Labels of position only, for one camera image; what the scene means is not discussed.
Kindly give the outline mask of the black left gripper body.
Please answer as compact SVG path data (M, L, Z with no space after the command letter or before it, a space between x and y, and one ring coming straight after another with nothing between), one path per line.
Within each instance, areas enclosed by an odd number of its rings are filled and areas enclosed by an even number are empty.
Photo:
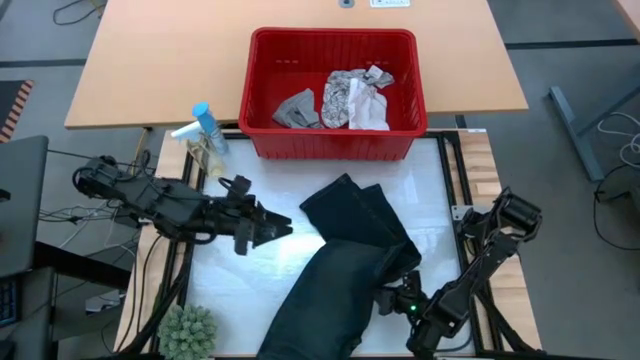
M261 204L255 200L241 200L239 203L217 202L213 208L215 233L232 236L235 253L246 255L262 219Z

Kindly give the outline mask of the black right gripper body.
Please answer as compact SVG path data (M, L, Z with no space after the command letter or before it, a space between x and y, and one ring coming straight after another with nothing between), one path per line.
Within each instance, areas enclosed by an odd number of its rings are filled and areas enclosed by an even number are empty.
M379 314L404 314L409 320L419 320L426 309L429 298L422 291L421 276L418 270L405 273L402 283L396 287L383 286L374 294Z

